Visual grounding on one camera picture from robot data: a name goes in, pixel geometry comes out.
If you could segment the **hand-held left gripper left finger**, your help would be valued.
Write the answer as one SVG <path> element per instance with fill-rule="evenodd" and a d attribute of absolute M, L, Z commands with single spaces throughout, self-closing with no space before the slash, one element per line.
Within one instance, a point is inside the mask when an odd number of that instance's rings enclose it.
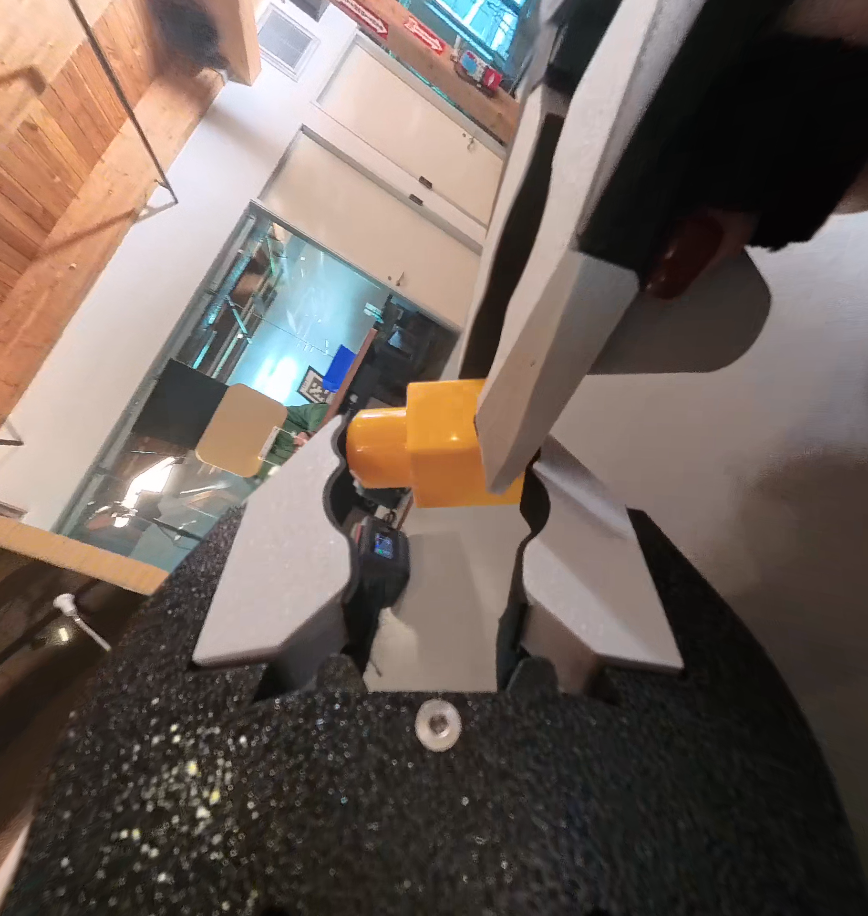
<path fill-rule="evenodd" d="M 196 667 L 267 662 L 284 691 L 311 685 L 332 655 L 365 673 L 379 612 L 358 597 L 358 548 L 345 529 L 349 426 L 339 416 L 318 429 L 246 500 L 192 651 Z"/>

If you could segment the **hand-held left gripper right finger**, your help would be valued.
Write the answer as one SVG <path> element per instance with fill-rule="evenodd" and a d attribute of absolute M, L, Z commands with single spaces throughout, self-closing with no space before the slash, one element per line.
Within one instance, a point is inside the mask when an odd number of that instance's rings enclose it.
<path fill-rule="evenodd" d="M 684 662 L 624 504 L 554 437 L 523 478 L 529 531 L 496 637 L 496 683 L 527 658 L 563 693 L 587 693 L 607 665 L 678 674 Z"/>

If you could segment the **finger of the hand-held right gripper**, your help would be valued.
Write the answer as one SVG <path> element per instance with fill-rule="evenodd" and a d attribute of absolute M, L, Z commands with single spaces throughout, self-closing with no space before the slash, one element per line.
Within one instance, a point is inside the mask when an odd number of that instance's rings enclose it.
<path fill-rule="evenodd" d="M 546 86 L 529 92 L 506 157 L 462 338 L 446 380 L 484 379 L 496 356 L 507 310 L 545 211 L 552 161 L 568 98 Z"/>
<path fill-rule="evenodd" d="M 694 1 L 623 2 L 568 105 L 475 415 L 493 493 L 525 472 L 637 297 L 635 270 L 580 251 L 579 234 L 699 12 Z"/>

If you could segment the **orange plastic block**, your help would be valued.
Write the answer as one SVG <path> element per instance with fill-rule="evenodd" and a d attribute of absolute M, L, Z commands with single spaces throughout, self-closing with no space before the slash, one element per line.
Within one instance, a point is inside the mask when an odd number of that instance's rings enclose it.
<path fill-rule="evenodd" d="M 524 476 L 503 494 L 486 487 L 475 429 L 483 379 L 410 383 L 405 406 L 359 411 L 345 460 L 365 489 L 409 489 L 421 509 L 518 506 Z"/>

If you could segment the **person's right hand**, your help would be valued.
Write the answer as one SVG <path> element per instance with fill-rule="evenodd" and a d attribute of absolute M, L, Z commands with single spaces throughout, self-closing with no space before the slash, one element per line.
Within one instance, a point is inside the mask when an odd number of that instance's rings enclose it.
<path fill-rule="evenodd" d="M 702 276 L 738 258 L 752 240 L 757 214 L 703 208 L 672 228 L 643 280 L 642 291 L 663 302 L 687 292 Z"/>

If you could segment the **black battery charger case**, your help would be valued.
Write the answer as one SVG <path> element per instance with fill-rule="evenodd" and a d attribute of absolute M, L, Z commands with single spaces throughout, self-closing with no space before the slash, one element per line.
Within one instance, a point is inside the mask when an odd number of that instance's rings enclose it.
<path fill-rule="evenodd" d="M 377 609 L 392 608 L 404 593 L 410 576 L 408 538 L 376 517 L 366 517 L 357 541 L 360 581 Z"/>

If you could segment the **white door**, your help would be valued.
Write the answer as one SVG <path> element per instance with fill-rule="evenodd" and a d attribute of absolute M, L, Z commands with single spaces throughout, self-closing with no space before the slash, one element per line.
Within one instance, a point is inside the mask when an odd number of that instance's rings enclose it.
<path fill-rule="evenodd" d="M 318 105 L 420 187 L 489 224 L 505 148 L 364 34 L 353 36 Z"/>
<path fill-rule="evenodd" d="M 440 323 L 461 330 L 479 255 L 423 202 L 302 129 L 259 202 L 281 222 Z"/>

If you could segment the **red fire extinguisher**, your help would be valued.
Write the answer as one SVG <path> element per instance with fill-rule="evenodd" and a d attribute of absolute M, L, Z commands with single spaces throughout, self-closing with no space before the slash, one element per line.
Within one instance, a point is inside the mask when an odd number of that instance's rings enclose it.
<path fill-rule="evenodd" d="M 457 52 L 452 61 L 455 73 L 482 93 L 494 96 L 501 88 L 502 73 L 475 52 L 469 49 Z"/>

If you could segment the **beige board on clear stand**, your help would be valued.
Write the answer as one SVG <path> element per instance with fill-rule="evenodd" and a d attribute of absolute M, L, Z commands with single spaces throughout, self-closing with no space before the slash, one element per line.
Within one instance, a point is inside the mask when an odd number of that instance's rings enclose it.
<path fill-rule="evenodd" d="M 248 385 L 230 385 L 195 447 L 195 456 L 242 478 L 258 474 L 289 409 Z"/>

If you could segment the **black square panel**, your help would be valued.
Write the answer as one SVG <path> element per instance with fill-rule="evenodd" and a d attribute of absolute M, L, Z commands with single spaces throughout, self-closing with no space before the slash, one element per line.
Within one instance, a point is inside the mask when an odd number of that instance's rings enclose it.
<path fill-rule="evenodd" d="M 194 450 L 228 385 L 176 359 L 169 359 L 131 428 L 186 451 Z"/>

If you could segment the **white mirror stand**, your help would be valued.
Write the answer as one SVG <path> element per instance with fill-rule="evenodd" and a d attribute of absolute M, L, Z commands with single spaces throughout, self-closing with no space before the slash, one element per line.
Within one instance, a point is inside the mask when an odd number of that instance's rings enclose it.
<path fill-rule="evenodd" d="M 53 607 L 72 623 L 87 637 L 89 637 L 103 652 L 110 653 L 112 646 L 100 633 L 82 617 L 77 598 L 73 593 L 61 593 L 53 599 Z"/>

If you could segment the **dark blue storage bin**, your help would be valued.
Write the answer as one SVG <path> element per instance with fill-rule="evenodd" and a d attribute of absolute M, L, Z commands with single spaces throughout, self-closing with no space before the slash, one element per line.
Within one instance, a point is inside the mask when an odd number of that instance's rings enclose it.
<path fill-rule="evenodd" d="M 356 357 L 357 354 L 347 346 L 339 345 L 323 376 L 322 384 L 326 391 L 337 393 L 341 389 Z"/>

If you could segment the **metal ceiling rod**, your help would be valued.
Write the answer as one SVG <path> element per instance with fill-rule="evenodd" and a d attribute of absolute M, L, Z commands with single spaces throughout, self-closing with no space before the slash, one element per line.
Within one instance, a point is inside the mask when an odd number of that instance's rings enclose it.
<path fill-rule="evenodd" d="M 120 107 L 123 109 L 124 113 L 127 116 L 130 124 L 132 125 L 135 134 L 140 140 L 145 153 L 147 154 L 149 160 L 155 168 L 156 175 L 156 184 L 159 188 L 164 189 L 170 198 L 170 205 L 177 206 L 179 204 L 179 199 L 176 194 L 176 189 L 174 189 L 172 183 L 166 175 L 165 167 L 162 165 L 159 157 L 155 154 L 154 148 L 147 133 L 143 130 L 140 121 L 138 120 L 133 106 L 128 100 L 127 95 L 125 94 L 124 87 L 120 83 L 116 72 L 107 58 L 103 46 L 98 40 L 96 33 L 84 14 L 84 11 L 81 8 L 81 5 L 78 1 L 68 1 L 68 6 L 71 8 L 72 15 L 75 17 L 78 25 L 85 35 L 85 39 L 89 43 L 89 46 L 93 52 L 94 57 L 97 60 L 103 74 L 105 75 L 109 85 L 111 86 L 115 97 L 117 98 Z"/>

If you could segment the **wooden post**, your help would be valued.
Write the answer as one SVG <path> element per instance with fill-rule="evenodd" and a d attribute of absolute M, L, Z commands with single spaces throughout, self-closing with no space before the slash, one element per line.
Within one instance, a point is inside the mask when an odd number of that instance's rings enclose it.
<path fill-rule="evenodd" d="M 454 50 L 405 6 L 395 1 L 332 1 L 331 5 L 493 138 L 505 146 L 514 139 L 519 102 L 502 86 L 496 95 L 488 96 L 463 81 L 452 61 L 461 51 Z"/>

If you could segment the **wall vent grille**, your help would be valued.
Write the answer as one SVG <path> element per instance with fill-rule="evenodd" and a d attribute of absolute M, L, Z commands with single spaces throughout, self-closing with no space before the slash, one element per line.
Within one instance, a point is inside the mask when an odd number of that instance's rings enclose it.
<path fill-rule="evenodd" d="M 258 18 L 257 37 L 261 59 L 294 82 L 300 80 L 320 43 L 317 35 L 275 2 L 269 2 Z"/>

